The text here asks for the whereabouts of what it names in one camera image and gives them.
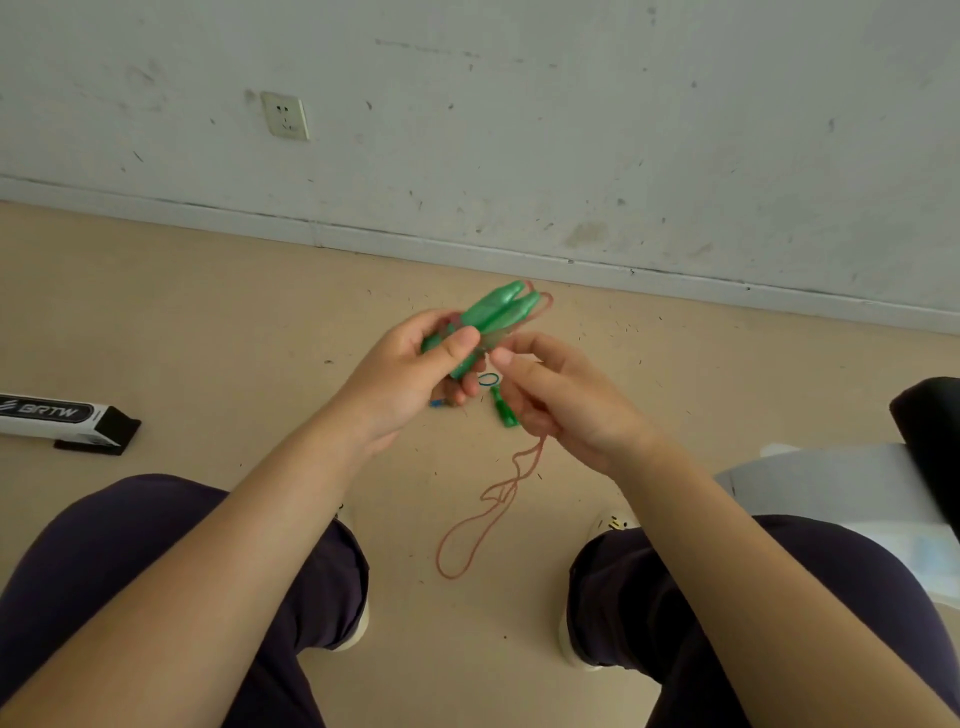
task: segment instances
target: dark purple pants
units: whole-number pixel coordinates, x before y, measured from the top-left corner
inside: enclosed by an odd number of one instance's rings
[[[224,491],[171,475],[121,480],[71,505],[39,535],[0,595],[0,705],[117,592],[206,516]],[[759,522],[957,710],[947,632],[909,571],[840,526]],[[296,655],[343,642],[368,567],[350,532],[326,530],[284,598],[225,725],[322,726]],[[570,571],[567,610],[581,656],[663,684],[649,725],[747,725],[709,642],[641,529],[590,542]]]

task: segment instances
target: hand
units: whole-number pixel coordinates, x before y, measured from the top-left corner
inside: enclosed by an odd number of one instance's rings
[[[356,424],[367,452],[388,447],[429,401],[446,399],[461,405],[480,393],[476,372],[486,367],[482,357],[461,381],[449,377],[479,345],[476,328],[461,328],[436,349],[420,353],[423,339],[452,313],[423,311],[391,328],[324,408]]]
[[[532,353],[540,361],[515,354]],[[579,349],[536,331],[491,352],[500,393],[531,435],[550,435],[589,468],[613,477],[614,457],[650,431],[642,415]]]

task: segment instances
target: black label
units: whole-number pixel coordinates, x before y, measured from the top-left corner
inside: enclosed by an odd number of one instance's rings
[[[81,423],[93,414],[93,405],[79,401],[36,400],[0,395],[0,416],[55,423]]]

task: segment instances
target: floor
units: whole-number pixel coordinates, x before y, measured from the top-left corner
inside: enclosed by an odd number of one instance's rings
[[[0,438],[0,582],[62,508],[120,477],[232,488],[385,328],[506,280],[10,204],[0,255],[0,387],[144,421],[119,458]],[[539,287],[557,299],[542,329],[583,347],[715,471],[771,442],[899,439],[887,402],[960,369],[960,338]],[[522,484],[467,575],[434,570],[444,531],[532,444],[487,398],[423,412],[361,473],[350,505],[372,565],[372,625],[349,653],[303,658],[330,726],[643,723],[656,685],[571,670],[554,643],[567,566],[593,515],[620,502],[610,482],[548,445],[542,479]]]

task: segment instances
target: forearm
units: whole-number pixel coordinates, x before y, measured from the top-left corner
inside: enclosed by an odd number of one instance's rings
[[[71,638],[3,725],[219,725],[362,449],[324,413]]]
[[[616,481],[755,726],[956,725],[930,688],[678,445],[644,433]]]

